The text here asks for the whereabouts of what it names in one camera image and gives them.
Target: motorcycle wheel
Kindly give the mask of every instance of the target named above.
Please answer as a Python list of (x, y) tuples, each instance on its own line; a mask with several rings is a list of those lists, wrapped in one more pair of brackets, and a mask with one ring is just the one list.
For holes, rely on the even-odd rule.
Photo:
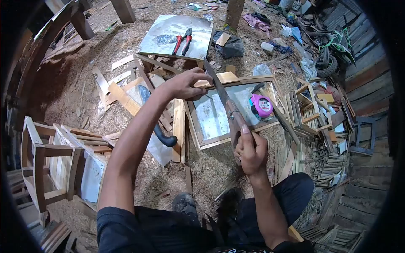
[(336, 71), (336, 69), (337, 69), (337, 60), (333, 55), (329, 55), (328, 67), (324, 69), (316, 68), (316, 73), (318, 77), (330, 77)]

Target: sawdust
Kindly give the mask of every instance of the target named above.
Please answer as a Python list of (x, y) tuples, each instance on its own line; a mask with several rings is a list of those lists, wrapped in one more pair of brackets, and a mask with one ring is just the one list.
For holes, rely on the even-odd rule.
[[(106, 1), (96, 1), (95, 7), (101, 7), (105, 3)], [(104, 9), (97, 10), (88, 19), (96, 34), (94, 38), (83, 41), (80, 36), (76, 36), (65, 46), (62, 45), (62, 42), (59, 42), (56, 50), (47, 52), (45, 58), (51, 59), (44, 61), (41, 65), (38, 75), (36, 75), (35, 84), (37, 85), (31, 95), (29, 114), (35, 121), (43, 121), (50, 125), (53, 123), (66, 124), (70, 127), (79, 128), (83, 119), (89, 117), (86, 129), (92, 132), (105, 135), (123, 130), (131, 121), (132, 116), (118, 102), (112, 104), (111, 108), (104, 112), (99, 97), (93, 98), (96, 86), (91, 72), (92, 68), (97, 66), (107, 81), (125, 72), (131, 62), (115, 70), (111, 70), (111, 63), (137, 52), (145, 33), (159, 15), (176, 14), (203, 17), (203, 14), (211, 14), (217, 24), (217, 30), (219, 30), (224, 25), (220, 18), (225, 15), (227, 6), (218, 3), (219, 8), (216, 11), (197, 12), (188, 10), (186, 2), (181, 1), (171, 4), (168, 0), (159, 2), (130, 0), (130, 3), (133, 9), (143, 6), (153, 7), (134, 10), (135, 23), (121, 24), (113, 6), (109, 4)], [(252, 75), (253, 67), (257, 64), (269, 62), (281, 56), (277, 51), (274, 52), (273, 56), (267, 55), (260, 48), (263, 41), (280, 37), (293, 48), (292, 42), (294, 39), (284, 38), (279, 33), (281, 30), (279, 23), (287, 24), (285, 18), (264, 12), (272, 21), (270, 38), (266, 38), (265, 33), (258, 29), (251, 28), (243, 18), (240, 19), (238, 36), (242, 39), (245, 47), (243, 57), (224, 60), (218, 53), (215, 53), (214, 47), (210, 46), (209, 61), (214, 60), (216, 64), (221, 66), (217, 72), (224, 72), (226, 65), (231, 64), (236, 66), (236, 75), (238, 77), (248, 76)], [(117, 24), (110, 31), (105, 31), (115, 21), (117, 21)], [(62, 56), (55, 56), (56, 51), (62, 50), (63, 47), (71, 47), (72, 49), (63, 49), (61, 51), (63, 52)], [(279, 92), (284, 94), (296, 88), (296, 77), (303, 77), (302, 72), (300, 74), (294, 73), (290, 65), (292, 62), (298, 63), (301, 58), (297, 50), (294, 48), (293, 50), (294, 54), (292, 56), (279, 62), (281, 69), (276, 69), (274, 65), (271, 66), (271, 71), (281, 89)], [(195, 67), (196, 64), (184, 60), (175, 60), (174, 66), (176, 68), (190, 69)], [(90, 104), (97, 104), (98, 108), (83, 111)], [(75, 113), (77, 107), (80, 107), (79, 109), (82, 112), (79, 118)], [(267, 138), (269, 141), (267, 168), (272, 180), (275, 167), (275, 147), (279, 145), (280, 140), (284, 139), (284, 131), (277, 125), (261, 131), (260, 136)], [(245, 198), (253, 197), (253, 191), (247, 177), (238, 173), (229, 142), (197, 152), (190, 135), (188, 135), (188, 138), (190, 142), (188, 165), (192, 170), (193, 196), (197, 202), (200, 218), (204, 212), (213, 217), (217, 216), (216, 208), (218, 203), (214, 202), (214, 199), (229, 185), (240, 187)], [(146, 151), (138, 168), (134, 203), (135, 205), (150, 208), (170, 210), (171, 202), (176, 194), (186, 191), (185, 185), (183, 165), (169, 163), (162, 167)], [(166, 189), (171, 190), (169, 196), (155, 197), (156, 194)], [(78, 197), (75, 196), (71, 202), (63, 200), (49, 205), (48, 209), (55, 219), (62, 220), (71, 227), (74, 234), (79, 237), (80, 243), (96, 247), (94, 241), (80, 236), (80, 230), (95, 234), (96, 224), (95, 221), (89, 220), (80, 213), (77, 202)]]

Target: person's left hand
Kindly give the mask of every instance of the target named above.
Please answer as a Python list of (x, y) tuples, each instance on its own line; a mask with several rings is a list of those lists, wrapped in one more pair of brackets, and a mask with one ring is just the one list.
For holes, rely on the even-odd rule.
[(205, 74), (200, 68), (193, 68), (167, 80), (159, 88), (162, 87), (161, 89), (168, 92), (170, 99), (189, 99), (208, 93), (206, 89), (193, 87), (198, 80), (207, 80), (212, 85), (211, 76)]

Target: hammer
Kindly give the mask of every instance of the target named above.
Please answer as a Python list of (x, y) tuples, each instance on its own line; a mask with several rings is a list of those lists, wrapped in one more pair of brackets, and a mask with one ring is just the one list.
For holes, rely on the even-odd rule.
[(263, 82), (256, 85), (253, 88), (252, 93), (255, 93), (255, 92), (258, 92), (258, 91), (263, 96), (266, 96), (266, 97), (268, 97), (270, 99), (271, 103), (273, 104), (274, 115), (276, 116), (276, 118), (278, 119), (278, 121), (280, 122), (280, 124), (284, 128), (284, 130), (287, 130), (290, 133), (290, 135), (291, 135), (292, 139), (294, 140), (295, 144), (299, 145), (301, 142), (298, 139), (298, 136), (295, 134), (295, 132), (292, 129), (292, 127), (290, 126), (290, 124), (286, 121), (286, 118), (282, 115), (282, 113), (278, 109), (277, 104), (271, 99), (270, 93), (264, 89), (264, 83)]

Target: red and black pliers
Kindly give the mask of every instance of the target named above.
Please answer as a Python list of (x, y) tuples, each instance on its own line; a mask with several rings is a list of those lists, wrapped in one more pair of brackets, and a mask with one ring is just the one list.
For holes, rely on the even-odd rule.
[(184, 36), (181, 36), (181, 35), (176, 36), (176, 38), (177, 38), (176, 47), (175, 47), (175, 49), (173, 50), (172, 55), (176, 55), (177, 50), (179, 49), (180, 44), (181, 44), (181, 42), (182, 42), (184, 39), (187, 39), (187, 40), (186, 40), (186, 44), (185, 44), (185, 46), (184, 46), (184, 48), (183, 48), (183, 51), (181, 51), (181, 54), (182, 54), (183, 56), (186, 54), (188, 48), (190, 47), (190, 41), (193, 39), (193, 37), (191, 37), (191, 32), (192, 32), (192, 30), (191, 30), (191, 27), (190, 27), (190, 28), (188, 28), (187, 31), (185, 32)]

